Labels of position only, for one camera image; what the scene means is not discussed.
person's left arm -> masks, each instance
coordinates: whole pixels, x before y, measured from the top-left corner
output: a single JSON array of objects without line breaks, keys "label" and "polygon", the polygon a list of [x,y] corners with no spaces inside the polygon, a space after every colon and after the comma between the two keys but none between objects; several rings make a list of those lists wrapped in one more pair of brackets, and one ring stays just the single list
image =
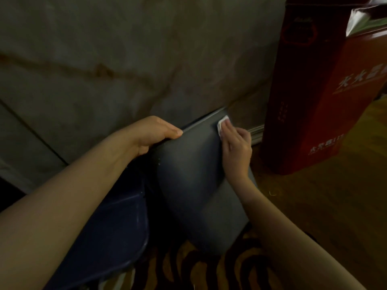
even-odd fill
[{"label": "person's left arm", "polygon": [[92,148],[0,214],[0,285],[42,289],[128,163],[183,132],[151,116]]}]

wipe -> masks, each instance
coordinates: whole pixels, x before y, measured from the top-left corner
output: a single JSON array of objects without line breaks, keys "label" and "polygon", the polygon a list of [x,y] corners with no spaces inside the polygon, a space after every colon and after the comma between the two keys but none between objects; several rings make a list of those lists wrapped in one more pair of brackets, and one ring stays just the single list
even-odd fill
[{"label": "wipe", "polygon": [[225,120],[227,120],[227,119],[229,119],[229,117],[228,117],[228,116],[224,116],[224,117],[223,117],[222,119],[220,119],[219,122],[218,122],[217,127],[218,127],[218,134],[219,134],[219,136],[220,136],[220,131],[222,130],[222,122],[225,121]]}]

person's left hand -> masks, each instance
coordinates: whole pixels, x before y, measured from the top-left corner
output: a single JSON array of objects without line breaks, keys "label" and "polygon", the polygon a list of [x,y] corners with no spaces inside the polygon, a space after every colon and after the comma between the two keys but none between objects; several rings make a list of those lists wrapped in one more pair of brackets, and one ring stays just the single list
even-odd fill
[{"label": "person's left hand", "polygon": [[129,125],[127,131],[133,136],[133,144],[138,148],[137,155],[148,152],[149,147],[165,138],[179,138],[183,131],[156,116],[149,116]]}]

person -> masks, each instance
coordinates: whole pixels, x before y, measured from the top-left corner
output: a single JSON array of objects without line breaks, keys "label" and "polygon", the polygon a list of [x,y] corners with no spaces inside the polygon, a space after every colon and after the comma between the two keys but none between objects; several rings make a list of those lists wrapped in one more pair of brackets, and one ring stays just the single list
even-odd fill
[{"label": "person", "polygon": [[[105,138],[0,214],[0,287],[42,289],[124,168],[151,145],[183,132],[151,116]],[[248,177],[248,131],[222,123],[223,168],[286,288],[364,289],[285,217]]]}]

red box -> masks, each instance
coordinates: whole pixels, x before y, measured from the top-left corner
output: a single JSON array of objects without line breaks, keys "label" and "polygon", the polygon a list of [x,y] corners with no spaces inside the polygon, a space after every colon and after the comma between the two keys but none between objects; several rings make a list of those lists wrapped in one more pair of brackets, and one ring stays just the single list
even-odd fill
[{"label": "red box", "polygon": [[387,0],[288,0],[260,156],[290,174],[336,155],[387,79]]}]

